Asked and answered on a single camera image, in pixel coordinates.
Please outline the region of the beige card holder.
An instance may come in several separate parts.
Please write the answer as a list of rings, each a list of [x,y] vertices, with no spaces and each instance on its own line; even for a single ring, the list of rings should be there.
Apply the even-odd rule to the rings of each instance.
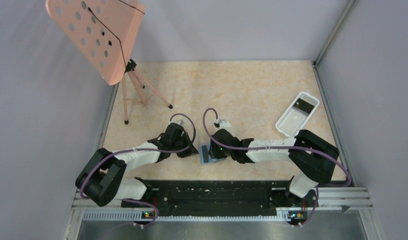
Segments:
[[[207,142],[205,144],[201,144],[199,146],[199,157],[200,157],[200,164],[201,165],[209,165],[209,164],[216,164],[222,161],[225,161],[226,158],[212,158],[210,156],[210,146],[211,143]]]

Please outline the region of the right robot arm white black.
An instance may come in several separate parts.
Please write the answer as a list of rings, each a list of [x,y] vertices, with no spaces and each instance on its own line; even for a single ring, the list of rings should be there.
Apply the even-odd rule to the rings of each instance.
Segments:
[[[226,129],[211,136],[208,154],[213,159],[232,158],[240,164],[264,161],[291,162],[300,170],[285,192],[291,206],[299,206],[318,184],[329,184],[339,157],[336,146],[303,129],[294,137],[281,140],[239,139]]]

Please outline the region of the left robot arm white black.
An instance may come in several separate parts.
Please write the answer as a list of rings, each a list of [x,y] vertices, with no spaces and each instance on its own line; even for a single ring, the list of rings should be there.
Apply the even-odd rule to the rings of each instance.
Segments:
[[[78,175],[75,186],[81,198],[90,199],[99,207],[108,205],[114,198],[133,199],[139,206],[146,207],[152,202],[153,194],[140,180],[134,180],[132,187],[122,187],[125,173],[159,163],[172,154],[187,158],[198,153],[185,128],[170,122],[165,132],[137,147],[116,152],[106,148],[96,150]]]

